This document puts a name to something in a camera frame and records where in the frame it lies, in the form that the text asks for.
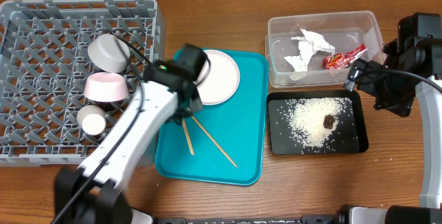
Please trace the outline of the wooden chopstick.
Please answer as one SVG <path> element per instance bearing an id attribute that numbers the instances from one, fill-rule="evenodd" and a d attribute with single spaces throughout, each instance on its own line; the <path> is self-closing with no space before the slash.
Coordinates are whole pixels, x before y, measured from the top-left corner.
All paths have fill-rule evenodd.
<path id="1" fill-rule="evenodd" d="M 190 154 L 192 156 L 194 156 L 195 153 L 194 153 L 193 145 L 192 145 L 191 138 L 190 138 L 190 135 L 189 135 L 189 130 L 187 128 L 186 121 L 185 121 L 184 118 L 182 118 L 182 127 L 183 127 L 184 135 L 185 135 L 185 138 L 186 138 L 186 142 L 187 142 L 187 145 L 188 145 L 188 148 L 189 148 L 189 152 L 190 152 Z"/>
<path id="2" fill-rule="evenodd" d="M 228 153 L 218 144 L 218 142 L 212 137 L 212 135 L 203 127 L 199 120 L 193 115 L 190 116 L 191 119 L 198 125 L 198 127 L 204 132 L 204 134 L 209 138 L 210 141 L 218 148 L 218 150 L 226 157 L 226 159 L 236 168 L 237 164 L 232 160 Z"/>

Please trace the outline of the large white plate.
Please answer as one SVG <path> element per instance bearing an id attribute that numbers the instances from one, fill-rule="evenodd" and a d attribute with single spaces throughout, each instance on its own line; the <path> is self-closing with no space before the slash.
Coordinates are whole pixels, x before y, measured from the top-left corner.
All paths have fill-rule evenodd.
<path id="1" fill-rule="evenodd" d="M 226 102 L 237 91 L 240 70 L 232 56 L 214 49 L 204 50 L 209 62 L 205 62 L 195 84 L 203 105 Z"/>

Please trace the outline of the red snack wrapper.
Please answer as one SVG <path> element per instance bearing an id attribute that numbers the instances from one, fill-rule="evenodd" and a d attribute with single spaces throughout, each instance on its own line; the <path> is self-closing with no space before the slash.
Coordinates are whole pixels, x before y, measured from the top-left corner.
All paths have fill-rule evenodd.
<path id="1" fill-rule="evenodd" d="M 326 70 L 336 70 L 347 67 L 354 60 L 360 58 L 367 48 L 365 44 L 361 44 L 359 47 L 355 48 L 353 51 L 348 53 L 336 53 L 333 55 L 326 56 L 323 59 L 323 67 Z"/>

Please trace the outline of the brown food piece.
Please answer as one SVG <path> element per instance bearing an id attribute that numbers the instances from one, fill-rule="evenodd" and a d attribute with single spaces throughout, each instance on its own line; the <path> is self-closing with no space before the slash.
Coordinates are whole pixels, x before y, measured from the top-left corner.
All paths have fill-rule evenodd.
<path id="1" fill-rule="evenodd" d="M 323 126 L 325 129 L 334 129 L 335 128 L 335 124 L 337 123 L 338 118 L 334 115 L 326 115 L 324 117 L 324 121 L 323 121 Z"/>

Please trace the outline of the pink bowl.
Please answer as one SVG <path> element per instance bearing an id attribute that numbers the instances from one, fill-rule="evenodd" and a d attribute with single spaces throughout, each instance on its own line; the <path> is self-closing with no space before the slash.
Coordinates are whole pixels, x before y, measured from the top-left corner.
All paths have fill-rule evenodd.
<path id="1" fill-rule="evenodd" d="M 95 102 L 118 102 L 128 97 L 128 87 L 123 76 L 99 72 L 86 80 L 84 96 Z"/>

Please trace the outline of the white rice pile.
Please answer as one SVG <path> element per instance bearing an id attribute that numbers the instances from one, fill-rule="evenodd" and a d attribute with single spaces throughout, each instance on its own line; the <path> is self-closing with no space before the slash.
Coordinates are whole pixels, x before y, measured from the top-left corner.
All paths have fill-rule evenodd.
<path id="1" fill-rule="evenodd" d="M 283 153 L 352 153 L 359 150 L 359 137 L 352 101 L 348 97 L 317 97 L 275 100 L 275 135 Z M 335 128 L 325 129 L 326 115 L 338 118 Z"/>

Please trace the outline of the grey bowl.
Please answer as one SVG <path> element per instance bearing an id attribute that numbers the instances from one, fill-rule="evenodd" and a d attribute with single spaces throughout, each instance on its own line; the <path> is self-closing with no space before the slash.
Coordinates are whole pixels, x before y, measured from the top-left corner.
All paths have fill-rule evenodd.
<path id="1" fill-rule="evenodd" d="M 109 73 L 121 73 L 128 66 L 129 47 L 116 36 L 103 34 L 88 46 L 88 56 L 94 65 Z"/>

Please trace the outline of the white napkin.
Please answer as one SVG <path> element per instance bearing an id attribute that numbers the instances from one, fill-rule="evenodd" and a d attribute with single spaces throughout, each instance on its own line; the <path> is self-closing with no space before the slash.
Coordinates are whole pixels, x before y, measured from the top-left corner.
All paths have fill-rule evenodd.
<path id="1" fill-rule="evenodd" d="M 336 53 L 336 49 L 328 43 L 324 36 L 313 31 L 300 29 L 302 37 L 292 37 L 292 41 L 298 42 L 299 55 L 285 56 L 284 59 L 293 67 L 295 72 L 307 71 L 311 58 L 318 52 L 326 52 L 331 55 Z"/>

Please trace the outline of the cream paper cup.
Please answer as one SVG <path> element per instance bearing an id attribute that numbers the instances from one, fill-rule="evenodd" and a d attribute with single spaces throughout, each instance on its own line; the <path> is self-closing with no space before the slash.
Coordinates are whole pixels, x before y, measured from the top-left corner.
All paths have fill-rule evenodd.
<path id="1" fill-rule="evenodd" d="M 99 135 L 106 128 L 105 113 L 98 106 L 84 106 L 77 113 L 77 123 L 86 134 Z"/>

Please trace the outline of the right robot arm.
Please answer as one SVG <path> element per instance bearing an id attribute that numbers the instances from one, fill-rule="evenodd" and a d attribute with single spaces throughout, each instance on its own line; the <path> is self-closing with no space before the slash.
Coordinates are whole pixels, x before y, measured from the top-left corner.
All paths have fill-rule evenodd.
<path id="1" fill-rule="evenodd" d="M 344 205 L 335 223 L 441 222 L 441 17 L 416 12 L 398 22 L 398 37 L 386 44 L 383 64 L 357 59 L 343 84 L 375 98 L 376 110 L 401 117 L 417 101 L 423 125 L 424 171 L 419 206 L 387 209 Z"/>

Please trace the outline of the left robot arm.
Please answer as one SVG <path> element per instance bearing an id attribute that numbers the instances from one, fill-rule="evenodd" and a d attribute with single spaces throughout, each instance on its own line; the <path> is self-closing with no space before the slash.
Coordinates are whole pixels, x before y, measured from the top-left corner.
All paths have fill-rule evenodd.
<path id="1" fill-rule="evenodd" d="M 187 44 L 175 59 L 148 65 L 144 82 L 98 148 L 75 170 L 63 167 L 56 175 L 53 223 L 154 222 L 131 207 L 124 192 L 161 126 L 202 110 L 195 82 L 208 62 L 201 48 Z"/>

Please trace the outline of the grey dishwasher rack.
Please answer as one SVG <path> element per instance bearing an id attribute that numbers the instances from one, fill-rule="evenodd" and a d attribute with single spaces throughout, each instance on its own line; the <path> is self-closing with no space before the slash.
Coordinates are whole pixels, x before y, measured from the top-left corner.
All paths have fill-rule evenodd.
<path id="1" fill-rule="evenodd" d="M 110 33 L 130 45 L 134 91 L 164 58 L 166 22 L 156 0 L 9 0 L 1 4 L 1 165 L 77 165 L 104 140 L 77 123 L 86 80 L 98 67 L 88 45 Z"/>

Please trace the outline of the black plastic tray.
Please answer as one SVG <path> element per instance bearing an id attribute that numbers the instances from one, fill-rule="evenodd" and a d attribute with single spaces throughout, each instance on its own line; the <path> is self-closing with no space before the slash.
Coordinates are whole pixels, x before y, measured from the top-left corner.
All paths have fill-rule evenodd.
<path id="1" fill-rule="evenodd" d="M 276 155 L 361 153 L 369 147 L 356 91 L 271 93 L 267 115 L 270 146 Z"/>

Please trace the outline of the clear plastic bin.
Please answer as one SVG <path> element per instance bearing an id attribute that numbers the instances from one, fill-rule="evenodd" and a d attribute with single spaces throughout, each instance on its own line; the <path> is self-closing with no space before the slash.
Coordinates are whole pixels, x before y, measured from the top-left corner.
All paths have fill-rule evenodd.
<path id="1" fill-rule="evenodd" d="M 292 37 L 302 37 L 300 29 L 317 32 L 335 47 L 336 53 L 348 53 L 365 44 L 364 60 L 385 61 L 381 51 L 383 38 L 374 14 L 370 11 L 330 12 L 310 15 L 273 17 L 268 22 L 265 55 L 269 62 L 270 84 L 274 88 L 329 86 L 343 83 L 349 66 L 326 70 L 323 59 L 329 53 L 318 51 L 310 60 L 307 71 L 295 72 L 284 59 L 299 55 L 298 42 Z"/>

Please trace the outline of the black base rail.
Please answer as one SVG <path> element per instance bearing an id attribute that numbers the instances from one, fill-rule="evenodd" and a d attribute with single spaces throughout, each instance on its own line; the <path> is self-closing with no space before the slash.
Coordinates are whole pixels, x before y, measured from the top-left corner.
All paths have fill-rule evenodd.
<path id="1" fill-rule="evenodd" d="M 334 215 L 304 215 L 293 218 L 210 218 L 186 219 L 155 218 L 154 224 L 329 224 L 334 222 Z"/>

